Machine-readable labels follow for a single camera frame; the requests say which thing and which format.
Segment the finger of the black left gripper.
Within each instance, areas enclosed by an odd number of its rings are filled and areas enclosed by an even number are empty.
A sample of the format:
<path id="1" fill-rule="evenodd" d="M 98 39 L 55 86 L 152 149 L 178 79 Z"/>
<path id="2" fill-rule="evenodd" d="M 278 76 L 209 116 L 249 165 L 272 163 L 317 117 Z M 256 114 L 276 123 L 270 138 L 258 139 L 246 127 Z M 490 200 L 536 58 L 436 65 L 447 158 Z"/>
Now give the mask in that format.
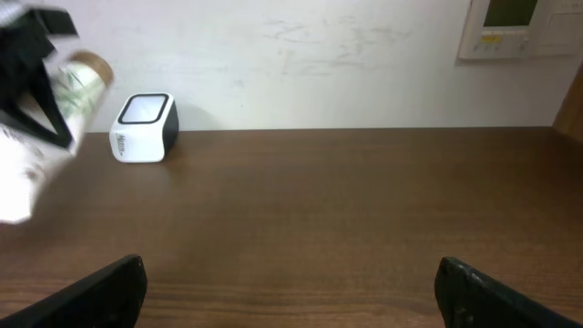
<path id="1" fill-rule="evenodd" d="M 62 149 L 68 148 L 73 138 L 56 104 L 44 64 L 39 64 L 13 83 L 13 86 L 1 87 L 1 123 Z M 36 101 L 54 130 L 49 130 L 22 110 L 18 98 L 23 93 L 28 93 Z"/>

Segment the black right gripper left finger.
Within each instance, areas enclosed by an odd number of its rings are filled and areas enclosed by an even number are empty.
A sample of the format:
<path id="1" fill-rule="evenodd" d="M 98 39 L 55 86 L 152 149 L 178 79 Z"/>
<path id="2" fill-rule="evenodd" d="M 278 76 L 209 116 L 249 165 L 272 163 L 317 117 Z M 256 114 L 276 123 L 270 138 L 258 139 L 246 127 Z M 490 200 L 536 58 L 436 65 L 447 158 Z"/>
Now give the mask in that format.
<path id="1" fill-rule="evenodd" d="M 148 287 L 140 256 L 131 254 L 1 320 L 1 328 L 136 325 Z"/>

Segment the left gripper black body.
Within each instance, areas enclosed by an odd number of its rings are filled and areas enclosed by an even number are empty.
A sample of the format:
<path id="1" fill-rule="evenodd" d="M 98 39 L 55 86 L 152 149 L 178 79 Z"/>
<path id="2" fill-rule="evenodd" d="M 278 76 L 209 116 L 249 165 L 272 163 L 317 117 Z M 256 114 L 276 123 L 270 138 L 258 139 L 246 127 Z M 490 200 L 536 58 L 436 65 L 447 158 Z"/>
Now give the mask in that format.
<path id="1" fill-rule="evenodd" d="M 55 47 L 53 36 L 76 36 L 68 11 L 43 6 L 1 7 L 1 103 L 17 98 L 38 80 Z"/>

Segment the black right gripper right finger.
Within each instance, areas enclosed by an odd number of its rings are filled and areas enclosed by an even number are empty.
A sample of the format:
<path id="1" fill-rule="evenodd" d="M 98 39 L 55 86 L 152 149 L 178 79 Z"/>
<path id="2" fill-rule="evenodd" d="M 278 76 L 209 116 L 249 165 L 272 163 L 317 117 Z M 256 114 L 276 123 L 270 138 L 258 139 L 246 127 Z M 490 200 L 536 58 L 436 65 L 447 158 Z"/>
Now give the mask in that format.
<path id="1" fill-rule="evenodd" d="M 446 328 L 582 328 L 455 257 L 444 257 L 435 298 Z"/>

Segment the white bamboo print tube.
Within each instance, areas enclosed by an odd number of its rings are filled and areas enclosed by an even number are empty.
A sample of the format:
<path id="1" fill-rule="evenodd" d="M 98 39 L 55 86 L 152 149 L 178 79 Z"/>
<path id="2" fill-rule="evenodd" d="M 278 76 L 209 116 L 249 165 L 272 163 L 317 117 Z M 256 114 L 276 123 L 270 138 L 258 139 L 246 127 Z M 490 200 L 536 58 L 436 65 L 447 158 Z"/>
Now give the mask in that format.
<path id="1" fill-rule="evenodd" d="M 72 135 L 64 149 L 1 126 L 1 222 L 31 218 L 42 191 L 77 156 L 113 78 L 107 61 L 88 51 L 72 54 L 52 74 L 56 104 Z"/>

